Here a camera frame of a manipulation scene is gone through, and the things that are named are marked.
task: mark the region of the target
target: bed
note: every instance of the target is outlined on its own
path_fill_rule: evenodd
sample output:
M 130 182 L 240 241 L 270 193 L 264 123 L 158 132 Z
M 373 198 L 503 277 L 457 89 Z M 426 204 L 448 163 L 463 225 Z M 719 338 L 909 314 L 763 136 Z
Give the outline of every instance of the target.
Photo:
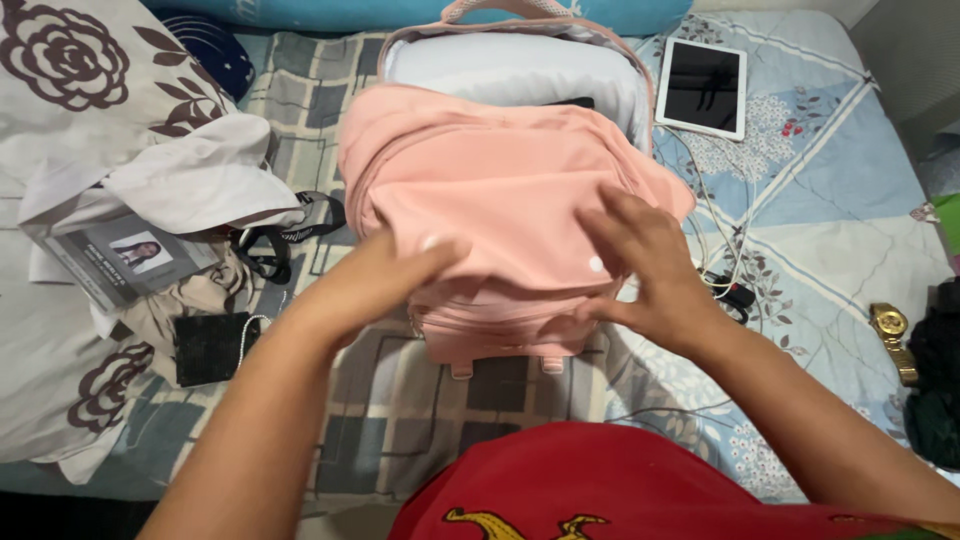
M 701 254 L 691 235 L 691 253 L 718 273 L 732 266 L 707 198 L 734 241 L 743 241 L 751 214 L 741 261 L 743 280 L 758 296 L 750 327 L 907 444 L 905 392 L 867 324 L 869 304 L 889 302 L 918 321 L 927 288 L 952 271 L 869 70 L 843 27 L 820 12 L 693 14 L 672 35 L 749 53 L 742 145 L 695 135 L 685 135 L 684 145 L 654 130 L 657 160 L 700 198 L 696 212 L 708 252 Z M 278 142 L 272 166 L 295 191 L 343 197 L 335 165 L 339 115 L 353 95 L 375 83 L 384 36 L 320 40 L 280 33 L 266 43 L 265 69 L 246 110 L 270 120 Z M 628 39 L 655 78 L 664 41 Z M 689 224 L 685 229 L 692 232 Z M 276 315 L 284 292 L 303 290 L 354 241 L 341 229 L 297 246 L 293 280 L 258 287 L 255 311 Z M 628 284 L 622 294 L 635 292 Z M 18 462 L 0 465 L 0 489 L 156 499 L 224 391 L 223 384 L 173 389 L 156 378 L 132 396 L 128 425 L 90 483 L 71 485 L 49 468 Z M 505 357 L 477 362 L 470 380 L 453 380 L 425 359 L 422 341 L 398 312 L 341 354 L 327 414 L 304 515 L 400 502 L 470 445 L 561 420 L 652 430 L 764 501 L 803 499 L 756 428 L 712 380 L 619 327 L 601 327 L 581 355 L 565 359 L 559 375 L 544 374 L 530 358 Z

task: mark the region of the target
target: blue floral bedsheet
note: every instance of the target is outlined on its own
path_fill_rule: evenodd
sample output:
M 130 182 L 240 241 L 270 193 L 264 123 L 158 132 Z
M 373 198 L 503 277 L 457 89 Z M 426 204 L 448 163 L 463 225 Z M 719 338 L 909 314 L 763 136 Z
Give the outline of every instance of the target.
M 732 267 L 709 198 L 722 230 L 746 243 L 741 279 L 757 294 L 750 327 L 906 444 L 904 392 L 867 324 L 868 307 L 889 302 L 918 321 L 927 288 L 952 273 L 870 72 L 840 24 L 819 12 L 689 15 L 673 35 L 749 53 L 742 144 L 682 134 L 684 145 L 654 130 L 656 159 L 700 198 L 707 252 L 691 234 L 691 253 L 714 272 Z M 273 37 L 248 111 L 271 121 L 274 170 L 295 190 L 342 195 L 333 161 L 339 111 L 375 80 L 383 37 Z M 657 77 L 664 37 L 628 41 Z M 288 292 L 316 280 L 353 241 L 341 231 L 296 247 Z M 275 314 L 282 292 L 258 288 L 256 311 Z M 628 284 L 622 297 L 635 292 Z M 402 313 L 368 329 L 335 368 L 304 513 L 400 501 L 471 444 L 556 420 L 653 430 L 764 500 L 802 499 L 753 424 L 688 360 L 607 326 L 564 368 L 546 375 L 533 359 L 498 358 L 477 362 L 469 381 L 453 380 L 425 359 Z M 129 425 L 90 484 L 15 463 L 0 465 L 0 489 L 156 498 L 224 389 L 153 380 L 137 390 Z

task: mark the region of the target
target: watch face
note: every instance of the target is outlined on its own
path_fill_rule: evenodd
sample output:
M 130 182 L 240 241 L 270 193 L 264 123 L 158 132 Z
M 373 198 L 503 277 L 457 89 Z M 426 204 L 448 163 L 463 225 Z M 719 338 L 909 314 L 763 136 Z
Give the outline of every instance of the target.
M 887 333 L 904 333 L 906 317 L 897 311 L 882 311 L 876 315 L 876 325 Z

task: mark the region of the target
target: wristwatch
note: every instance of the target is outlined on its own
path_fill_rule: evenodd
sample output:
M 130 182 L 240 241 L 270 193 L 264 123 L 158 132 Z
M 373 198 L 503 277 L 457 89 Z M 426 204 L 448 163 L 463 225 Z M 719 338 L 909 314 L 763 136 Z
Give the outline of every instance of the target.
M 901 341 L 908 325 L 906 317 L 899 309 L 885 303 L 870 304 L 870 326 L 874 327 L 887 354 L 897 366 L 900 384 L 916 386 L 919 380 L 917 362 Z

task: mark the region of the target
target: white tablet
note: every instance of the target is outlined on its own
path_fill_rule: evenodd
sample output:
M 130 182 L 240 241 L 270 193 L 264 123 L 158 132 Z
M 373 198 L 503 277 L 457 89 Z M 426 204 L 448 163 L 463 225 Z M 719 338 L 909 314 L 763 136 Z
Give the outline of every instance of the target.
M 657 122 L 743 140 L 747 53 L 670 37 L 663 50 Z

